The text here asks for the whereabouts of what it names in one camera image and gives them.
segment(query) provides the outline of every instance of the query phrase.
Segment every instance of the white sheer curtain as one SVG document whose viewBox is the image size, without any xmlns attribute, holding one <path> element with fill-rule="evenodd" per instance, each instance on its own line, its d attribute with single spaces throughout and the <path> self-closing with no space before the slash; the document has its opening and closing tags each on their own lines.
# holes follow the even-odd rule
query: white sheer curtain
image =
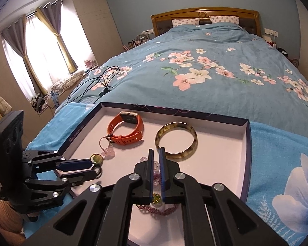
<svg viewBox="0 0 308 246">
<path fill-rule="evenodd" d="M 69 76 L 55 35 L 36 16 L 26 20 L 26 49 L 35 74 L 46 89 Z"/>
<path fill-rule="evenodd" d="M 84 62 L 95 58 L 81 22 L 73 9 L 62 5 L 60 33 L 78 69 L 86 70 Z"/>
<path fill-rule="evenodd" d="M 18 85 L 20 86 L 25 97 L 31 100 L 31 98 L 35 95 L 35 91 L 30 76 L 26 70 L 23 58 L 15 52 L 15 50 L 5 39 L 2 39 L 2 44 L 8 64 Z"/>
</svg>

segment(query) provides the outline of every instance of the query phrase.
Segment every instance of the wooden headboard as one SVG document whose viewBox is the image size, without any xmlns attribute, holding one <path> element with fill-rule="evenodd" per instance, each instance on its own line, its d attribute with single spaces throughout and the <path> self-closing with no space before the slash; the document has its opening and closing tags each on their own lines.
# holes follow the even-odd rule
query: wooden headboard
<svg viewBox="0 0 308 246">
<path fill-rule="evenodd" d="M 166 33 L 172 28 L 172 19 L 200 18 L 200 25 L 211 24 L 209 16 L 237 16 L 239 25 L 247 32 L 261 37 L 259 13 L 257 11 L 228 8 L 228 7 L 200 7 L 170 11 L 152 16 L 153 28 L 156 36 Z"/>
</svg>

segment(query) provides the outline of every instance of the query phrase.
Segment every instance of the white tray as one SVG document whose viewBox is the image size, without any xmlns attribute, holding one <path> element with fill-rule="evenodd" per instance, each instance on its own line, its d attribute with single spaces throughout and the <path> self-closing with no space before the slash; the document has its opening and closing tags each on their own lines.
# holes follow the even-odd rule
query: white tray
<svg viewBox="0 0 308 246">
<path fill-rule="evenodd" d="M 109 122 L 120 111 L 127 109 L 141 115 L 144 122 L 143 140 L 127 146 L 114 145 L 116 155 L 113 159 L 104 160 L 101 178 L 72 188 L 74 195 L 79 195 L 96 182 L 103 187 L 115 184 L 118 179 L 133 172 L 140 158 L 147 157 L 149 148 L 154 149 L 154 159 L 158 161 L 159 155 L 154 143 L 157 131 L 171 122 L 185 122 L 196 130 L 198 147 L 193 156 L 178 162 L 180 171 L 206 185 L 221 182 L 243 201 L 246 200 L 251 166 L 250 124 L 246 119 L 176 109 L 102 103 L 93 109 L 63 145 L 65 151 L 62 155 L 67 159 L 84 159 L 94 153 L 100 154 L 102 150 L 98 141 L 107 135 Z M 129 123 L 121 123 L 114 134 L 127 135 L 134 127 Z M 173 130 L 163 136 L 160 146 L 165 147 L 167 152 L 180 152 L 192 142 L 193 137 L 187 131 Z M 106 148 L 107 145 L 108 141 L 103 139 L 102 146 Z M 140 212 L 134 205 L 129 240 L 130 245 L 139 246 L 184 245 L 180 206 L 169 216 L 152 216 Z"/>
</svg>

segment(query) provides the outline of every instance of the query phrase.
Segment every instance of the tortoiseshell bangle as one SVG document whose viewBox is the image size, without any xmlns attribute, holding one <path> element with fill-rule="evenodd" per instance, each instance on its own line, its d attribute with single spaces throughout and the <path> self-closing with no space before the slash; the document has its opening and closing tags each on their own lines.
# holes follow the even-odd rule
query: tortoiseshell bangle
<svg viewBox="0 0 308 246">
<path fill-rule="evenodd" d="M 180 158 L 183 158 L 184 159 L 187 159 L 189 157 L 191 157 L 194 152 L 196 151 L 196 148 L 197 148 L 197 144 L 198 144 L 198 140 L 197 140 L 197 135 L 196 135 L 196 131 L 195 129 L 186 124 L 186 123 L 183 123 L 183 122 L 174 122 L 174 123 L 170 123 L 170 124 L 167 124 L 165 126 L 163 126 L 162 128 L 160 128 L 160 130 L 156 133 L 156 136 L 155 136 L 155 146 L 156 146 L 156 149 L 160 149 L 159 147 L 159 142 L 162 138 L 162 136 L 164 134 L 166 134 L 167 132 L 171 131 L 171 130 L 174 130 L 176 128 L 182 128 L 182 129 L 186 129 L 188 130 L 194 137 L 194 141 L 192 143 L 192 145 L 186 149 L 185 151 L 182 151 L 180 153 L 168 153 L 168 152 L 165 152 L 165 156 L 168 158 L 168 159 L 180 159 Z"/>
</svg>

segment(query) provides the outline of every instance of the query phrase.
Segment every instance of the smartwatch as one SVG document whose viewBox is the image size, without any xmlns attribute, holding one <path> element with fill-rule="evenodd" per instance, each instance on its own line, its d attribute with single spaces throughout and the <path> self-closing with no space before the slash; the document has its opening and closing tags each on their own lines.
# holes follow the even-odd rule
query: smartwatch
<svg viewBox="0 0 308 246">
<path fill-rule="evenodd" d="M 126 136 L 117 136 L 113 134 L 114 128 L 121 122 L 127 122 L 135 124 L 136 128 Z M 120 145 L 128 145 L 140 141 L 143 137 L 142 132 L 144 129 L 144 123 L 140 114 L 134 112 L 122 111 L 116 117 L 112 119 L 107 127 L 107 133 L 110 139 Z"/>
</svg>

